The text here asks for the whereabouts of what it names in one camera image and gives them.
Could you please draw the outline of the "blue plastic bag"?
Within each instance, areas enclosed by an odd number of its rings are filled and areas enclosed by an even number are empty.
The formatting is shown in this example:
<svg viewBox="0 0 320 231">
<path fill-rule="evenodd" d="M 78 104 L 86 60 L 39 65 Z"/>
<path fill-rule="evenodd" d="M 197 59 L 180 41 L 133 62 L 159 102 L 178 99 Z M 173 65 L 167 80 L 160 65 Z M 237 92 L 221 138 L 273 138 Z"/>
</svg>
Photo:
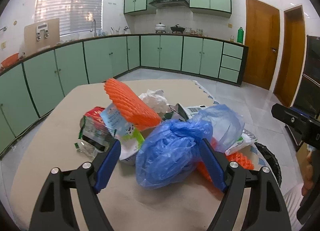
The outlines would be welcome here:
<svg viewBox="0 0 320 231">
<path fill-rule="evenodd" d="M 206 139 L 225 152 L 242 135 L 243 117 L 225 104 L 200 110 L 191 119 L 169 119 L 145 139 L 136 156 L 136 181 L 145 189 L 182 182 L 201 161 L 199 144 Z"/>
</svg>

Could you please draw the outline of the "green lower kitchen cabinets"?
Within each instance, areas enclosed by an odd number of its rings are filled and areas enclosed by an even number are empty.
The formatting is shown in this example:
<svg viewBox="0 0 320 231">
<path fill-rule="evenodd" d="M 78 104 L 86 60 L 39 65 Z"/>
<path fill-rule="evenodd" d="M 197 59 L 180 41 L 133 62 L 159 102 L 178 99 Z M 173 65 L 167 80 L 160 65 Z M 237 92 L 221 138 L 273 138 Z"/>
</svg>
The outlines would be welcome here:
<svg viewBox="0 0 320 231">
<path fill-rule="evenodd" d="M 140 67 L 239 86 L 247 55 L 243 44 L 182 34 L 98 37 L 33 54 L 1 73 L 1 152 L 77 86 Z"/>
</svg>

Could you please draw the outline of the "orange foam net piece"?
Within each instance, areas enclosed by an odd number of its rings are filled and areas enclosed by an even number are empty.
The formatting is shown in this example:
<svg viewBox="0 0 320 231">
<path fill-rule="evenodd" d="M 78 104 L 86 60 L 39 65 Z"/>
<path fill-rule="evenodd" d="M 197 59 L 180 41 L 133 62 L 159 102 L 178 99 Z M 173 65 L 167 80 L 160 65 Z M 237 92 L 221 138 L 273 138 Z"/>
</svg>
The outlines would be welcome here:
<svg viewBox="0 0 320 231">
<path fill-rule="evenodd" d="M 204 163 L 213 185 L 225 193 L 231 184 L 232 172 L 224 153 L 215 151 L 206 138 L 199 143 L 201 161 Z"/>
</svg>

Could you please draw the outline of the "brown wooden door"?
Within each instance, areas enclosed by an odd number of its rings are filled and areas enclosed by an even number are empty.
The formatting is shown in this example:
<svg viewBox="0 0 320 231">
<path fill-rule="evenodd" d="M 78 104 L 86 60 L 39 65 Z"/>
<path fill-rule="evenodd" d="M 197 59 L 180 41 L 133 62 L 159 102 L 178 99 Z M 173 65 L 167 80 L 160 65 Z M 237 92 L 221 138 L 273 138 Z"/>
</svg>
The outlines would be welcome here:
<svg viewBox="0 0 320 231">
<path fill-rule="evenodd" d="M 248 56 L 244 81 L 269 89 L 280 39 L 279 10 L 258 0 L 246 0 L 245 45 Z"/>
<path fill-rule="evenodd" d="M 302 72 L 305 51 L 303 7 L 284 12 L 284 44 L 274 94 L 281 104 L 289 107 L 294 99 Z"/>
</svg>

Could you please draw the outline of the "silver green snack wrapper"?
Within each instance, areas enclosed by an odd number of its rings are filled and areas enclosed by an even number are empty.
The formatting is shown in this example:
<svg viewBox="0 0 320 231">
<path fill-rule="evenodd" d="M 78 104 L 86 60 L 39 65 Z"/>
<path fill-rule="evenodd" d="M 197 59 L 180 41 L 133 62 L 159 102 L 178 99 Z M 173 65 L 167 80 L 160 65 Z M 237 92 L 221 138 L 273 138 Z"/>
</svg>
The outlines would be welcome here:
<svg viewBox="0 0 320 231">
<path fill-rule="evenodd" d="M 98 154 L 107 152 L 115 141 L 104 122 L 83 116 L 80 120 L 78 141 L 74 145 L 77 152 L 93 160 Z"/>
</svg>

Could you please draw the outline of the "blue green milk carton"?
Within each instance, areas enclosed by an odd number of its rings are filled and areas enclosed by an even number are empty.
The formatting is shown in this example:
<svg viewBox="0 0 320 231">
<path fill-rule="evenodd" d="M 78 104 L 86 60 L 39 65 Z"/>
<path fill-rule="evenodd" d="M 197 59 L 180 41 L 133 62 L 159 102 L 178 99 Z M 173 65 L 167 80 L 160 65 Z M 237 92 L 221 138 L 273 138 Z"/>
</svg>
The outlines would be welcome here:
<svg viewBox="0 0 320 231">
<path fill-rule="evenodd" d="M 121 153 L 119 160 L 128 165 L 135 165 L 144 137 L 140 131 L 129 123 L 118 111 L 114 104 L 109 105 L 100 113 L 110 134 L 120 141 Z"/>
</svg>

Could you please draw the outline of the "red paper cup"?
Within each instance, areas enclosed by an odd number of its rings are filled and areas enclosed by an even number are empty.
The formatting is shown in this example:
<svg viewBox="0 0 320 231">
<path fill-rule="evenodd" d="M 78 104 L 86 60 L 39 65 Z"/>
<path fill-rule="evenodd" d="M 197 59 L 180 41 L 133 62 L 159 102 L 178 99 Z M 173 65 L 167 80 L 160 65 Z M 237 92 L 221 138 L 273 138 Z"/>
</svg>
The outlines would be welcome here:
<svg viewBox="0 0 320 231">
<path fill-rule="evenodd" d="M 105 110 L 104 107 L 96 106 L 93 109 L 87 111 L 84 116 L 90 117 L 96 122 L 99 122 L 101 124 L 104 124 L 103 119 L 101 118 L 100 114 Z"/>
</svg>

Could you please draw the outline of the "green thermos bottle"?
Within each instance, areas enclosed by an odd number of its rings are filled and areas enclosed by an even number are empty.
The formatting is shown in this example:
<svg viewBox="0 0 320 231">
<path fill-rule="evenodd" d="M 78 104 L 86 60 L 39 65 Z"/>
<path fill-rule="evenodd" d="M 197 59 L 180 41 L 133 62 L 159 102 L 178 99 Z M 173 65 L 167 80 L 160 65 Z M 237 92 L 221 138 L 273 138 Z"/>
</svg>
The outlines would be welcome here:
<svg viewBox="0 0 320 231">
<path fill-rule="evenodd" d="M 239 27 L 237 33 L 237 43 L 243 44 L 244 42 L 244 30 L 242 27 Z"/>
</svg>

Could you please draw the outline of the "long orange foam net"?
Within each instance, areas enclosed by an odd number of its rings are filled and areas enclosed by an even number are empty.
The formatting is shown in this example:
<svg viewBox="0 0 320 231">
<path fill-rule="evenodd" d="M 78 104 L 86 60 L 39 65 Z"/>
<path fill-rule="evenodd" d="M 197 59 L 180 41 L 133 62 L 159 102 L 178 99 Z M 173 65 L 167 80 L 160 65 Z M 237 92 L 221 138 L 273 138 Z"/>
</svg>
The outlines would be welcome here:
<svg viewBox="0 0 320 231">
<path fill-rule="evenodd" d="M 104 84 L 104 90 L 120 114 L 139 131 L 156 127 L 161 123 L 159 115 L 121 81 L 108 79 Z"/>
</svg>

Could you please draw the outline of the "crumpled white tissue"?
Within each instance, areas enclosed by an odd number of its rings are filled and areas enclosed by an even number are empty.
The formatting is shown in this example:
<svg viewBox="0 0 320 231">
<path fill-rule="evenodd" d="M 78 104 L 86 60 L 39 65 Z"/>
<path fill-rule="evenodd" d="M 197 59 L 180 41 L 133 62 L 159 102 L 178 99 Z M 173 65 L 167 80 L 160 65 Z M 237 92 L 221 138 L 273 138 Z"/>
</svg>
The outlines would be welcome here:
<svg viewBox="0 0 320 231">
<path fill-rule="evenodd" d="M 164 96 L 163 90 L 147 90 L 138 96 L 148 107 L 156 113 L 167 113 L 170 111 L 169 103 Z"/>
</svg>

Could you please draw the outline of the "black wok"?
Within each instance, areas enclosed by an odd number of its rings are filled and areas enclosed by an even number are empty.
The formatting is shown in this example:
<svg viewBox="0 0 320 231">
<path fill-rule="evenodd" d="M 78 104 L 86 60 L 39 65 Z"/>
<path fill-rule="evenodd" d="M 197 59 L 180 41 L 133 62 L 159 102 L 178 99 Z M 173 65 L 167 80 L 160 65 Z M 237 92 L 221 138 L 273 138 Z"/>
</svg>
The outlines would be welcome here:
<svg viewBox="0 0 320 231">
<path fill-rule="evenodd" d="M 170 29 L 174 34 L 183 34 L 183 32 L 185 31 L 185 28 L 180 26 L 179 24 L 176 24 L 175 26 L 171 26 Z"/>
</svg>

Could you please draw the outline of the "white cooking pot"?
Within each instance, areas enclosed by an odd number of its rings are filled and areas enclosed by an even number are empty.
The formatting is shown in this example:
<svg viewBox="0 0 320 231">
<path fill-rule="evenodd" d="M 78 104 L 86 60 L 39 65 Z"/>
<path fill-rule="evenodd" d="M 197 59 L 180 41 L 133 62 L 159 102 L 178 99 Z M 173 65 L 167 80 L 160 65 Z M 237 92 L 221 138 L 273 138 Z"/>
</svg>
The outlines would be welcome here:
<svg viewBox="0 0 320 231">
<path fill-rule="evenodd" d="M 156 33 L 166 33 L 166 26 L 162 23 L 159 23 L 155 26 Z"/>
</svg>

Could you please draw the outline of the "wooden cutting board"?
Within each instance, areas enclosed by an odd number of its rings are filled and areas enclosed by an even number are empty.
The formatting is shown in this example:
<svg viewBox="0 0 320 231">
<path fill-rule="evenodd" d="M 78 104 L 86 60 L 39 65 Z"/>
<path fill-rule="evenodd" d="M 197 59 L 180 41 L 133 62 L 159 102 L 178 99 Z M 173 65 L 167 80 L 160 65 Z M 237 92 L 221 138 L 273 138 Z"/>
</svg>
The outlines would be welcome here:
<svg viewBox="0 0 320 231">
<path fill-rule="evenodd" d="M 50 19 L 25 26 L 24 50 L 29 56 L 45 48 L 53 47 L 60 41 L 60 19 Z"/>
</svg>

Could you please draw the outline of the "sink faucet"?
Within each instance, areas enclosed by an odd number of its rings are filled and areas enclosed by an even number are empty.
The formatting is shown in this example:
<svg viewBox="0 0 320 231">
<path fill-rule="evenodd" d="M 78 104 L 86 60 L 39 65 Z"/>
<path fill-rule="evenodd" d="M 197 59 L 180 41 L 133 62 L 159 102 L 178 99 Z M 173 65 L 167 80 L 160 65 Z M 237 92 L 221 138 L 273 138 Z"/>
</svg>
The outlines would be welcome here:
<svg viewBox="0 0 320 231">
<path fill-rule="evenodd" d="M 90 32 L 93 32 L 93 37 L 97 36 L 97 23 L 95 19 L 92 19 Z"/>
</svg>

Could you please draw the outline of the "window with blinds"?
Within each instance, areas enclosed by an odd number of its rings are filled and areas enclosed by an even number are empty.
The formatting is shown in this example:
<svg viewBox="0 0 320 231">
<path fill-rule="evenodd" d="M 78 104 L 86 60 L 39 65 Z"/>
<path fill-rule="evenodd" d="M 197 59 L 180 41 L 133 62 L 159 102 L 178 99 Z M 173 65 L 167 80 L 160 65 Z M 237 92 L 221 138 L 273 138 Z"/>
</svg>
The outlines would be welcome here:
<svg viewBox="0 0 320 231">
<path fill-rule="evenodd" d="M 36 0 L 35 22 L 60 19 L 60 34 L 89 31 L 92 19 L 102 29 L 103 0 Z"/>
</svg>

